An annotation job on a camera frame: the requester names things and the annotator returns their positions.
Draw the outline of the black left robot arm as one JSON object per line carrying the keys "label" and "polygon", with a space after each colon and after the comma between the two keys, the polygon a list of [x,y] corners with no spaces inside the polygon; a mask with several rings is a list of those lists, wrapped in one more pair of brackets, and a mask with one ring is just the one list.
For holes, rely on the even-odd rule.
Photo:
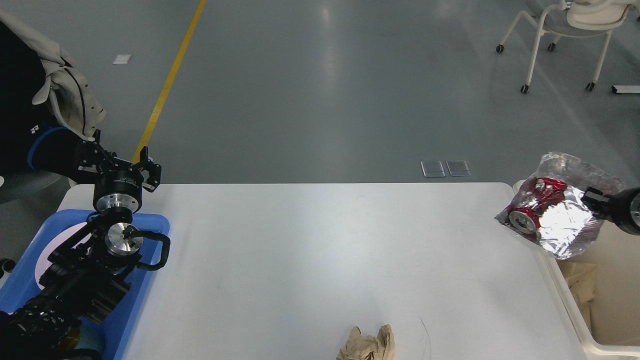
{"label": "black left robot arm", "polygon": [[138,162],[118,158],[99,143],[96,130],[78,145],[77,168],[94,173],[94,211],[86,223],[48,255],[42,290],[11,313],[1,313],[3,360],[102,359],[79,348],[73,333],[82,319],[101,325],[131,291],[135,269],[154,272],[169,259],[170,238],[133,224],[143,191],[154,192],[162,167],[147,146]]}

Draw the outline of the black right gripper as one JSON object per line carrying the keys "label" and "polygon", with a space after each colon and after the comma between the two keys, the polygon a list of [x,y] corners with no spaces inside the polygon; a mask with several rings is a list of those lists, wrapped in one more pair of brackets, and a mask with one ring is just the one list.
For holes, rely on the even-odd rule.
{"label": "black right gripper", "polygon": [[639,187],[614,195],[605,194],[595,187],[587,187],[581,201],[595,218],[610,221],[628,234],[640,235]]}

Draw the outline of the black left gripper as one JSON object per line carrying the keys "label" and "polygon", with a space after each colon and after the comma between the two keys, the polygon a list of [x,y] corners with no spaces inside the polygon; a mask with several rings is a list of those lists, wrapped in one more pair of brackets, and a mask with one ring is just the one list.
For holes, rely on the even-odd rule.
{"label": "black left gripper", "polygon": [[101,130],[75,148],[74,167],[79,171],[98,174],[94,184],[93,208],[105,212],[108,208],[124,207],[133,214],[142,207],[142,189],[153,193],[162,182],[162,166],[149,155],[148,146],[139,151],[133,171],[121,170],[122,160],[100,144]]}

